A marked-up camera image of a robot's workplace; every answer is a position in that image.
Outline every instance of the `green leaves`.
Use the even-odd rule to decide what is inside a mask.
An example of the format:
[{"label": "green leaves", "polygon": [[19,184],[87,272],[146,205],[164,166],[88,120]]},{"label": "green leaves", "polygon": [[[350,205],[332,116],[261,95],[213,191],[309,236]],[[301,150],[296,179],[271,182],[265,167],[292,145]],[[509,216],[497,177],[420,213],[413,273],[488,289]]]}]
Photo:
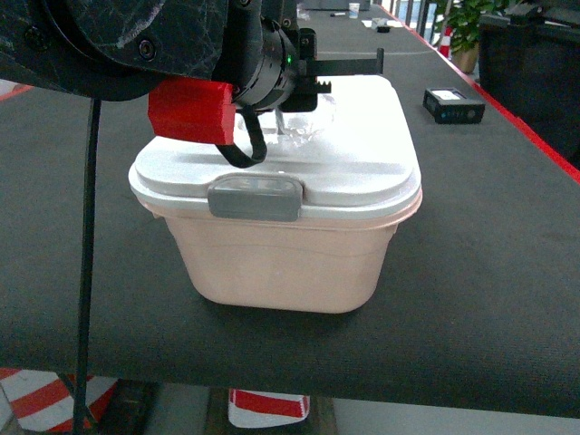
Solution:
[{"label": "green leaves", "polygon": [[[435,15],[444,15],[447,0],[437,0]],[[481,14],[502,14],[509,0],[454,0],[449,12],[448,25],[453,29],[451,51],[467,51],[479,42],[479,18]],[[435,31],[441,32],[443,20],[435,23]]]}]

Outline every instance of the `black table surface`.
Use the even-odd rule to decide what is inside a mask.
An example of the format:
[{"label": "black table surface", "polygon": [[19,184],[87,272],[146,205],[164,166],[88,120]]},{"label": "black table surface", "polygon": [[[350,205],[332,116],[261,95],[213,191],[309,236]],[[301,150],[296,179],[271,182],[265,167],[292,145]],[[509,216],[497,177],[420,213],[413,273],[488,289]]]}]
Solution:
[{"label": "black table surface", "polygon": [[[406,29],[323,12],[301,26],[321,58],[384,47],[418,154],[424,201],[371,301],[329,315],[205,300],[129,187],[147,101],[105,103],[90,372],[580,417],[579,186],[490,105],[479,125],[437,125],[425,87],[477,94]],[[0,366],[73,372],[88,106],[40,89],[0,103]]]}]

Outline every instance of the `potted plant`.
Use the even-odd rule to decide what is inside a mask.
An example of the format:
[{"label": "potted plant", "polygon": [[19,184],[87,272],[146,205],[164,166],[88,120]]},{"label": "potted plant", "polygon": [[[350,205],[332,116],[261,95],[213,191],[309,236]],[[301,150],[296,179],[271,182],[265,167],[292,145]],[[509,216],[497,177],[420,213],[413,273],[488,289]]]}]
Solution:
[{"label": "potted plant", "polygon": [[482,14],[503,14],[509,0],[455,0],[445,17],[447,7],[448,0],[437,1],[435,14],[443,15],[443,19],[435,29],[441,32],[444,23],[453,29],[451,61],[464,73],[472,73],[479,55],[479,18]]}]

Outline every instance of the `lid handle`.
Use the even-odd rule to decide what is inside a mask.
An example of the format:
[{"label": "lid handle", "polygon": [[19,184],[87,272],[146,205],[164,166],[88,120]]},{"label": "lid handle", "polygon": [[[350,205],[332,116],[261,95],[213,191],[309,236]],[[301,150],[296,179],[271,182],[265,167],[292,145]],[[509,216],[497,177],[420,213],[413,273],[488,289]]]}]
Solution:
[{"label": "lid handle", "polygon": [[209,186],[209,211],[216,218],[294,222],[302,192],[296,179],[233,174]]}]

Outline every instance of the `black cable cord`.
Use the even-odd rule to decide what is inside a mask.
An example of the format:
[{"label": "black cable cord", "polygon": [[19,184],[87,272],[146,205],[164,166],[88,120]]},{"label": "black cable cord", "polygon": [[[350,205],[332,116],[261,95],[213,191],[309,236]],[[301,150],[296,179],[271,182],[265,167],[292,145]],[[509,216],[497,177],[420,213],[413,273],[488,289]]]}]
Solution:
[{"label": "black cable cord", "polygon": [[246,155],[235,143],[231,145],[218,145],[217,149],[230,165],[243,169],[262,163],[266,158],[267,146],[264,140],[264,133],[260,127],[260,121],[254,110],[248,106],[242,109],[240,113],[246,123],[247,133],[252,144],[252,156]]},{"label": "black cable cord", "polygon": [[72,415],[72,435],[82,435],[86,415],[87,365],[89,361],[89,329],[91,326],[92,261],[94,252],[94,209],[97,172],[97,143],[101,100],[91,100],[89,129],[84,167],[82,201],[82,263],[79,293],[78,348],[76,354],[76,388]]}]

